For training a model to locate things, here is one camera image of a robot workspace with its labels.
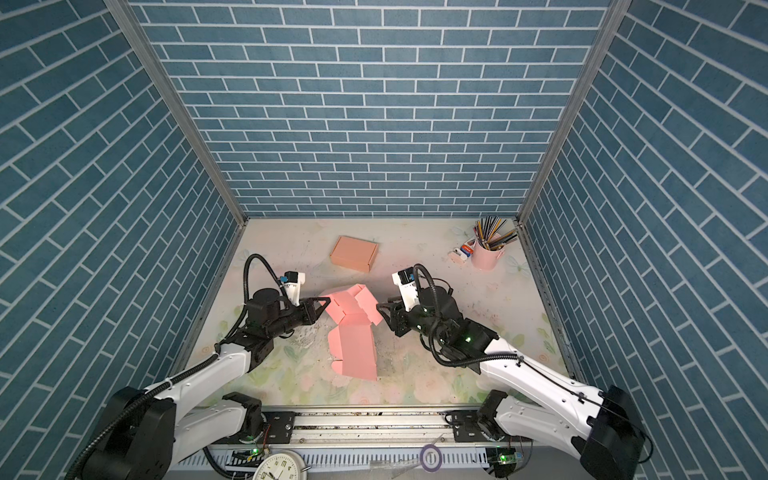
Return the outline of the pink paper box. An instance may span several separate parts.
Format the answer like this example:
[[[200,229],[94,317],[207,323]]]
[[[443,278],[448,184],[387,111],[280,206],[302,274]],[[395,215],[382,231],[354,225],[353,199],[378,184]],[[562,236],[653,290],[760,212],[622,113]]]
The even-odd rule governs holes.
[[[323,291],[330,304],[325,312],[336,326],[328,333],[331,368],[339,375],[377,380],[377,353],[373,327],[382,321],[378,301],[363,284]]]

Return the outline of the orange paper box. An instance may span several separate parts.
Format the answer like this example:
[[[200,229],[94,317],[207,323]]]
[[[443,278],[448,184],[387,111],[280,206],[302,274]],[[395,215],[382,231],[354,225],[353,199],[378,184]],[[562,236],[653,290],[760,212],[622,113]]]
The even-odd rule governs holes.
[[[330,254],[330,261],[339,267],[369,273],[378,249],[379,245],[375,242],[340,236]]]

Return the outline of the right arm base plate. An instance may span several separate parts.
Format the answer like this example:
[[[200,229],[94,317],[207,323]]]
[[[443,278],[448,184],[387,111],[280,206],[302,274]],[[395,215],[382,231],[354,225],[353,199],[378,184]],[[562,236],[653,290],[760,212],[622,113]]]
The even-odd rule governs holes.
[[[457,443],[516,443],[527,442],[529,438],[506,433],[495,420],[475,410],[450,410],[443,419],[452,429]]]

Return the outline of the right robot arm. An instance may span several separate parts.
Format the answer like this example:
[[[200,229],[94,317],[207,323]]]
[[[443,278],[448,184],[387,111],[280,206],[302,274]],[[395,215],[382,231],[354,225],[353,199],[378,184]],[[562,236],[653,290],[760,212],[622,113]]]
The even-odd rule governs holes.
[[[442,287],[376,306],[398,337],[420,334],[436,361],[468,368],[494,385],[476,414],[488,437],[522,436],[578,459],[595,479],[632,479],[654,444],[631,395],[581,383],[523,354],[469,319]]]

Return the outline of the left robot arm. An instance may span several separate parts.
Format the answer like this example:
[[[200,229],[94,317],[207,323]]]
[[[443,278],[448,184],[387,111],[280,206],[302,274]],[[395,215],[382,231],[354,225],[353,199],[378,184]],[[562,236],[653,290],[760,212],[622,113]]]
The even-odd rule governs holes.
[[[261,401],[235,392],[207,409],[200,408],[200,403],[258,367],[273,351],[275,339],[314,325],[331,303],[328,297],[301,297],[301,272],[277,276],[270,270],[274,287],[256,292],[249,288],[250,269],[245,267],[243,272],[242,310],[213,353],[158,383],[116,392],[67,478],[161,479],[197,452],[220,476],[242,478],[242,473],[218,463],[209,447],[232,436],[265,439]]]

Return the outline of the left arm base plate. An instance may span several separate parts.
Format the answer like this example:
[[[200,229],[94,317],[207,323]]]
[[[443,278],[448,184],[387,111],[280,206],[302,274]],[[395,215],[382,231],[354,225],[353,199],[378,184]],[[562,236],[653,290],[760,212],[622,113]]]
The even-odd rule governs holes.
[[[288,444],[291,441],[297,413],[295,411],[259,411],[246,413],[237,431],[214,421],[211,435],[214,444],[263,445]]]

